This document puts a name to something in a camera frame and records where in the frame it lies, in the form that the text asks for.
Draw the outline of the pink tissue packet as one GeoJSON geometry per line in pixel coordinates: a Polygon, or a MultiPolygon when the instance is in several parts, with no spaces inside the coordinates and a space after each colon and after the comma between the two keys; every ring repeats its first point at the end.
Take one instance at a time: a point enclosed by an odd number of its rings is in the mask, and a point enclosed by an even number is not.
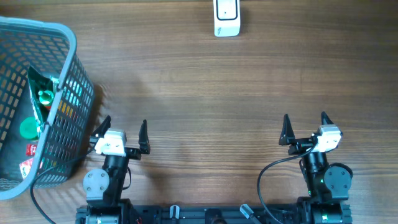
{"type": "Polygon", "coordinates": [[[32,158],[25,160],[19,164],[19,169],[20,169],[23,179],[25,179],[29,175],[30,169],[33,165],[33,161],[34,161],[34,158],[32,157],[32,158]]]}

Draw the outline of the red coffee stick sachet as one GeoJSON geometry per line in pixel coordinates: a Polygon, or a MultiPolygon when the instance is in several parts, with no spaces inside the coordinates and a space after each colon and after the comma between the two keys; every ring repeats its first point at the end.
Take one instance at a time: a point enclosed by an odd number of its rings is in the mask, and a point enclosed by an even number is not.
{"type": "Polygon", "coordinates": [[[27,156],[34,156],[37,150],[36,144],[28,144],[26,147],[26,155],[27,156]]]}

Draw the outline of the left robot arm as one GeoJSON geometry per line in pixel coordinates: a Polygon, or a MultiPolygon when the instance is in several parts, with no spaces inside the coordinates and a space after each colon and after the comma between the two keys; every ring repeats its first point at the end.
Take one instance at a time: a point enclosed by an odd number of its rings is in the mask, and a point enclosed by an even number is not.
{"type": "Polygon", "coordinates": [[[89,171],[83,179],[86,201],[92,207],[116,207],[121,193],[126,189],[124,181],[130,174],[129,161],[141,160],[143,154],[150,153],[147,121],[139,130],[139,147],[126,146],[126,133],[122,129],[111,128],[111,117],[107,116],[91,134],[90,143],[95,153],[104,156],[100,169],[89,171]]]}

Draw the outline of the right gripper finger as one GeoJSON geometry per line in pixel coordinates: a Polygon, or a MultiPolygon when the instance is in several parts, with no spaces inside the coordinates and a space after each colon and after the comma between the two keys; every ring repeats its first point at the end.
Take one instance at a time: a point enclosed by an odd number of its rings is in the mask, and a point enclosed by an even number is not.
{"type": "Polygon", "coordinates": [[[322,125],[331,125],[334,124],[334,122],[329,118],[327,113],[325,111],[322,111],[321,113],[321,123],[322,125]]]}
{"type": "Polygon", "coordinates": [[[279,138],[279,145],[285,146],[285,145],[291,145],[294,143],[295,143],[295,134],[292,129],[289,115],[285,114],[284,120],[283,120],[283,125],[282,125],[282,131],[281,131],[280,138],[279,138]]]}

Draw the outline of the green lid white jar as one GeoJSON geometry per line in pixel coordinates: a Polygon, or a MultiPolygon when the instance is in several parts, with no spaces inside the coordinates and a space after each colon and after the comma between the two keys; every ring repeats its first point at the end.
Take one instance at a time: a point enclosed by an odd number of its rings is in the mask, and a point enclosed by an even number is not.
{"type": "Polygon", "coordinates": [[[28,117],[19,126],[20,135],[26,140],[37,140],[37,122],[34,117],[28,117]]]}

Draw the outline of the light blue wipes packet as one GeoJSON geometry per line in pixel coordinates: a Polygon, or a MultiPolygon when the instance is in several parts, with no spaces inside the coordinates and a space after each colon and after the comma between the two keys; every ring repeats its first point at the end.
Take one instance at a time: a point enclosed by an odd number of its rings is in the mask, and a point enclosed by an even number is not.
{"type": "Polygon", "coordinates": [[[59,79],[58,79],[58,78],[55,78],[55,77],[52,77],[52,78],[51,78],[51,81],[52,81],[52,83],[53,83],[53,90],[57,90],[58,85],[59,85],[59,83],[60,83],[59,79]]]}

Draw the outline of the green 3M gloves packet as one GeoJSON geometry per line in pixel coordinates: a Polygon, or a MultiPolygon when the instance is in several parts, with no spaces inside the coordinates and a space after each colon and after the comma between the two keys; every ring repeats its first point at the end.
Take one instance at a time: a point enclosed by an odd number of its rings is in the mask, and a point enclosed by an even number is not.
{"type": "Polygon", "coordinates": [[[56,90],[53,90],[53,83],[51,81],[52,77],[57,78],[51,73],[41,74],[33,66],[30,66],[28,69],[27,79],[29,84],[30,101],[34,110],[34,117],[37,122],[38,136],[40,136],[44,131],[45,122],[47,121],[50,112],[50,110],[40,104],[38,92],[40,90],[50,90],[54,93],[55,99],[56,90]]]}

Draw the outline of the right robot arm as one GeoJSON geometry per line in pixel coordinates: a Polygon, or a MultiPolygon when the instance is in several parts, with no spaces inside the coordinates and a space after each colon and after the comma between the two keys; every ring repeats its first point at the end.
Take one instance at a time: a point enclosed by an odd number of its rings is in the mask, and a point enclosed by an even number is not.
{"type": "Polygon", "coordinates": [[[321,125],[308,138],[296,138],[290,118],[284,115],[279,145],[288,146],[288,154],[301,158],[300,168],[308,194],[317,203],[338,203],[349,199],[353,171],[342,163],[330,164],[326,155],[337,149],[343,133],[325,112],[321,125]]]}

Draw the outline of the green cap sauce bottle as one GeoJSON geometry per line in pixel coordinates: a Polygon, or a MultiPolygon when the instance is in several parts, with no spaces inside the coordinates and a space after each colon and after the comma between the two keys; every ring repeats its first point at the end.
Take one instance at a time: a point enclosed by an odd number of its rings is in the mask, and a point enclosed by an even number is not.
{"type": "Polygon", "coordinates": [[[38,95],[40,104],[50,110],[54,100],[54,93],[50,90],[40,90],[38,95]]]}

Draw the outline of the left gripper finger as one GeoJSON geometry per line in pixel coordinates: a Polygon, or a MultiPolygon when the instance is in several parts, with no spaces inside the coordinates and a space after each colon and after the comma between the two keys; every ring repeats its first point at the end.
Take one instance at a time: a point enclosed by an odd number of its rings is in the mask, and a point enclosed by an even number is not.
{"type": "Polygon", "coordinates": [[[147,132],[147,120],[144,119],[139,131],[139,150],[141,154],[150,154],[150,142],[147,132]]]}
{"type": "Polygon", "coordinates": [[[91,137],[102,138],[110,127],[111,127],[111,117],[110,115],[107,115],[104,121],[91,134],[91,137]]]}

